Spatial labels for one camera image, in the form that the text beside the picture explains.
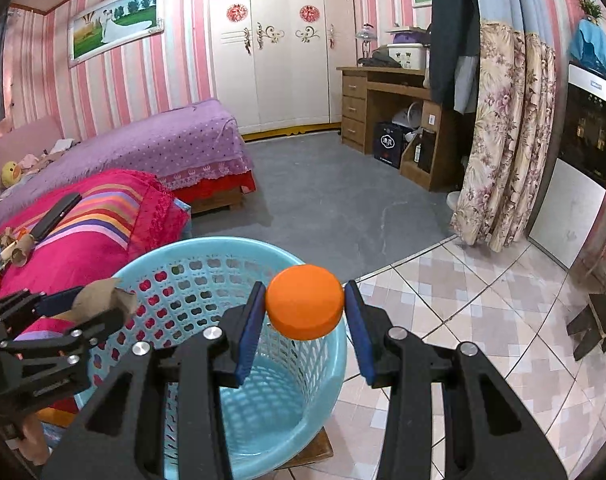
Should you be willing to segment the person left hand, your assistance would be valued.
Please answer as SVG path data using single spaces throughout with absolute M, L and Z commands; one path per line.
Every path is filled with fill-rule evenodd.
M 24 419 L 21 432 L 23 438 L 19 441 L 18 448 L 21 455 L 35 466 L 43 466 L 49 457 L 44 430 L 38 416 L 31 414 Z

